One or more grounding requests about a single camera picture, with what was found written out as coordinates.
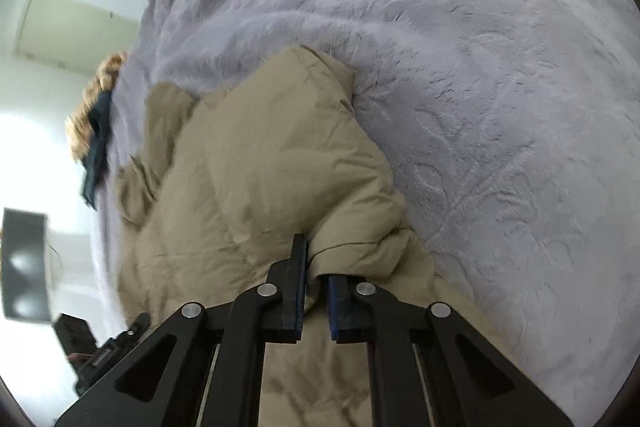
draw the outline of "metal rivet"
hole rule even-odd
[[[266,282],[258,286],[258,295],[261,295],[262,297],[271,297],[272,295],[276,295],[277,291],[278,287],[270,282]]]
[[[188,319],[197,317],[198,315],[200,315],[201,311],[202,311],[202,308],[200,307],[199,304],[196,304],[195,302],[190,302],[189,304],[185,304],[182,307],[182,315],[184,315]]]
[[[446,317],[449,317],[449,315],[451,314],[451,308],[449,308],[449,305],[445,304],[444,302],[436,302],[431,307],[431,313],[434,317],[444,319]]]
[[[373,295],[376,292],[376,286],[370,282],[361,282],[356,286],[356,292],[360,295]]]

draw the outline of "beige panel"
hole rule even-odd
[[[17,55],[94,74],[104,58],[133,44],[139,23],[74,0],[31,0]]]

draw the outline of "khaki garment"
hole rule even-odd
[[[152,89],[145,144],[118,179],[130,320],[147,311],[157,326],[187,301],[232,301],[304,233],[311,295],[319,275],[361,275],[416,305],[447,301],[496,342],[434,273],[352,93],[350,70],[303,47],[200,102],[173,84]],[[366,348],[331,343],[319,303],[300,343],[268,345],[260,425],[370,425]]]

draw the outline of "fuzzy blanket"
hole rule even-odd
[[[235,86],[296,42],[358,71],[355,116],[438,270],[591,427],[640,352],[632,0],[149,0],[113,94],[105,291],[119,263],[113,179],[142,143],[151,86]]]

